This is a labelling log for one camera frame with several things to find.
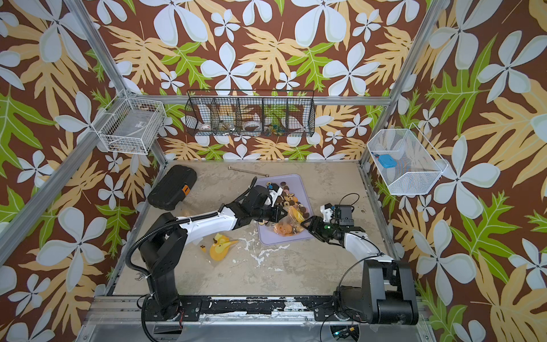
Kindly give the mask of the ziploc bag with brown items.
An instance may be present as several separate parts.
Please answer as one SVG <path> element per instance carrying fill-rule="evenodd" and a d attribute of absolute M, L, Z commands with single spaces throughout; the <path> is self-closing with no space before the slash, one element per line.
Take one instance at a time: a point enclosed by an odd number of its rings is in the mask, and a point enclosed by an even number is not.
<path fill-rule="evenodd" d="M 228 254 L 229 250 L 234 247 L 239 241 L 230 239 L 228 236 L 216 233 L 212 238 L 212 244 L 201 244 L 199 248 L 202 252 L 209 255 L 209 258 L 215 262 L 221 262 Z"/>

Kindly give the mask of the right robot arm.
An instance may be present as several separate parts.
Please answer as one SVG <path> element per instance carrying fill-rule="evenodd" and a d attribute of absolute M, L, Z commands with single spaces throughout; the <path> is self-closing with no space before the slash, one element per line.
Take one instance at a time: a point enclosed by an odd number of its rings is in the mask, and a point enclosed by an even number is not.
<path fill-rule="evenodd" d="M 359 287 L 344 286 L 341 279 L 333 292 L 334 312 L 358 323 L 418 323 L 419 310 L 413 273 L 408 263 L 392 258 L 355 225 L 354 206 L 327 204 L 320 216 L 305 219 L 301 226 L 328 245 L 350 252 L 356 263 L 343 274 L 362 268 Z"/>

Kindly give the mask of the ziploc bag with yellow toy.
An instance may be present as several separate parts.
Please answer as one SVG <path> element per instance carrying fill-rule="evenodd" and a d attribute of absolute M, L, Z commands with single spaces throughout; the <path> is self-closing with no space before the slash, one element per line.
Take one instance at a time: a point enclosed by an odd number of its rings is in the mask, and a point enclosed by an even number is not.
<path fill-rule="evenodd" d="M 287 215 L 273 226 L 273 231 L 282 237 L 299 235 L 305 228 L 301 226 L 306 219 L 306 213 L 294 206 L 283 208 Z"/>

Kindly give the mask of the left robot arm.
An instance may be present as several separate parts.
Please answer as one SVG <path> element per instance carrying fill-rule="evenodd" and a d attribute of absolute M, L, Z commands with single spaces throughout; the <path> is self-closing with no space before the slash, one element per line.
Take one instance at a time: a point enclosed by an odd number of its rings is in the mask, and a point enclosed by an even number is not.
<path fill-rule="evenodd" d="M 283 193 L 278 185 L 251 185 L 234 201 L 218 211 L 193 217 L 163 214 L 141 238 L 129 247 L 125 264 L 144 275 L 155 314 L 161 319 L 175 318 L 181 307 L 175 281 L 175 267 L 186 245 L 216 233 L 229 232 L 253 221 L 277 223 L 288 212 L 277 199 Z"/>

